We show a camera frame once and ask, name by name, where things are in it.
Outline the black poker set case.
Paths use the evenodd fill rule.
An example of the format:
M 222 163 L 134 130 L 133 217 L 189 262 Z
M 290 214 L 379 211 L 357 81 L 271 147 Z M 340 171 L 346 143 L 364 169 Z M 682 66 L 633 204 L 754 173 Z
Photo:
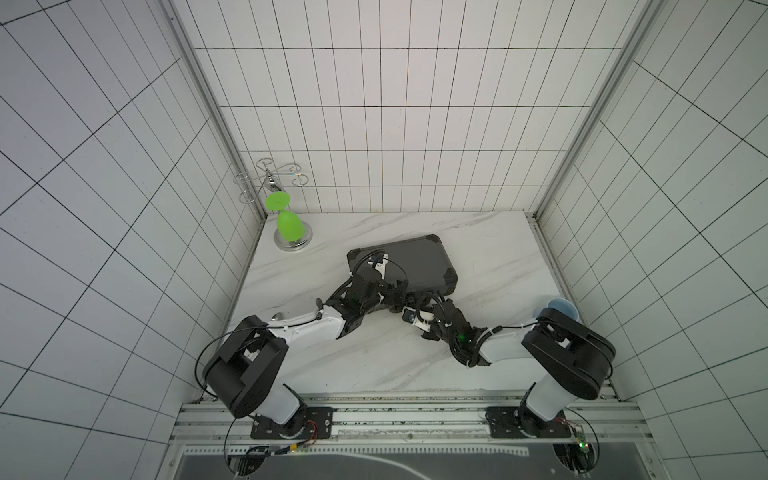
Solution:
M 353 268 L 358 261 L 375 250 L 387 254 L 385 281 L 390 286 L 407 280 L 406 305 L 412 306 L 423 292 L 450 296 L 458 284 L 458 273 L 441 238 L 436 234 L 350 250 L 346 259 Z

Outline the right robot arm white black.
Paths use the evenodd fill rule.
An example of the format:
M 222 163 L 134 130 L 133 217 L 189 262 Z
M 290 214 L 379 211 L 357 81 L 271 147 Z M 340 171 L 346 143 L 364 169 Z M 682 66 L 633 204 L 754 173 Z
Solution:
M 545 375 L 520 405 L 510 413 L 489 411 L 486 418 L 522 438 L 566 438 L 565 408 L 578 399 L 596 399 L 616 357 L 613 344 L 577 320 L 574 311 L 573 304 L 555 298 L 525 324 L 479 328 L 452 300 L 424 294 L 416 301 L 413 323 L 424 338 L 445 342 L 454 360 L 467 368 L 536 360 Z

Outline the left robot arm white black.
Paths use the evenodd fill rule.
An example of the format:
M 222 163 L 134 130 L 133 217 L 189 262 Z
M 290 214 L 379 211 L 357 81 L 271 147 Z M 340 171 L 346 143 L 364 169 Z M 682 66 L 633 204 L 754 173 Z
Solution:
M 340 339 L 360 326 L 365 315 L 405 303 L 407 278 L 388 282 L 379 271 L 356 273 L 317 311 L 273 323 L 244 318 L 197 375 L 236 419 L 253 415 L 259 424 L 285 438 L 296 437 L 308 422 L 304 400 L 277 382 L 282 364 L 295 353 Z

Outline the green plastic wine glass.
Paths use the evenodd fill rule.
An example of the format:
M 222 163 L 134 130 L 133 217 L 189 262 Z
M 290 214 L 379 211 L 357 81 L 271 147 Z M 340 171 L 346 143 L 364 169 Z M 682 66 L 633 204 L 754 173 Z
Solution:
M 297 214 L 288 210 L 291 197 L 287 192 L 276 191 L 267 196 L 265 206 L 268 210 L 277 213 L 277 231 L 285 242 L 296 242 L 305 235 L 302 220 Z

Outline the light blue ceramic mug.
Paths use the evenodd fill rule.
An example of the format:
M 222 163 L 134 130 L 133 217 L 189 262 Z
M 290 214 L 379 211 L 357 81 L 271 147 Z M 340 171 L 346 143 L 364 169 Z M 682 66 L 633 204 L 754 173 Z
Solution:
M 543 313 L 545 308 L 555 309 L 558 312 L 560 312 L 560 313 L 562 313 L 564 315 L 567 315 L 571 319 L 573 319 L 573 320 L 575 320 L 577 322 L 581 322 L 581 320 L 580 320 L 580 313 L 579 313 L 577 307 L 572 302 L 570 302 L 569 300 L 567 300 L 565 298 L 555 297 L 555 298 L 550 299 L 543 308 L 539 309 L 534 314 L 534 317 L 538 318 Z

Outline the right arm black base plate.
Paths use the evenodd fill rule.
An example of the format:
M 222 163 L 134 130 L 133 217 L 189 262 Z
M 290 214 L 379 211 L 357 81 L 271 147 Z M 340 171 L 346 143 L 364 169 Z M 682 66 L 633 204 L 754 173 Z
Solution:
M 494 439 L 569 439 L 572 436 L 570 428 L 562 422 L 543 421 L 518 407 L 488 407 L 485 419 Z

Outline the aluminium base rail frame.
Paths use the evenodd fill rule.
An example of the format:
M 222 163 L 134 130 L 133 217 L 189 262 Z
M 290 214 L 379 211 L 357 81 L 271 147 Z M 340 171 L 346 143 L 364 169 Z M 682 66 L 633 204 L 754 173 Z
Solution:
M 294 434 L 254 414 L 234 419 L 219 402 L 184 405 L 170 441 L 212 445 L 232 451 L 246 445 L 287 445 L 309 440 L 311 446 L 469 445 L 576 441 L 583 437 L 610 442 L 641 442 L 651 433 L 639 407 L 605 394 L 578 401 L 539 431 L 522 428 L 515 417 L 520 391 L 309 394 L 308 420 Z

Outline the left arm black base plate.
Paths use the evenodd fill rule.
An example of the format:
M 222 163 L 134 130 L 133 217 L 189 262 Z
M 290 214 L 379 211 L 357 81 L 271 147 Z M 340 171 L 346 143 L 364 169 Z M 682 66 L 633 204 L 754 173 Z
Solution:
M 301 406 L 287 423 L 281 425 L 263 416 L 256 416 L 251 430 L 253 440 L 303 441 L 324 440 L 331 436 L 334 409 Z

